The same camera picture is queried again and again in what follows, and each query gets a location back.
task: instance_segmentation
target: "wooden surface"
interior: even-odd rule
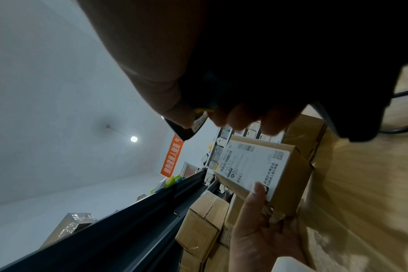
[[[406,89],[408,67],[396,91]],[[406,124],[408,97],[394,99],[384,125]],[[313,165],[299,216],[312,266],[408,271],[408,134],[349,143],[327,129]]]

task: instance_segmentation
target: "orange banner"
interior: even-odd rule
[[[165,157],[164,165],[162,166],[161,174],[166,177],[171,177],[176,167],[177,159],[182,151],[183,141],[174,134],[167,156]]]

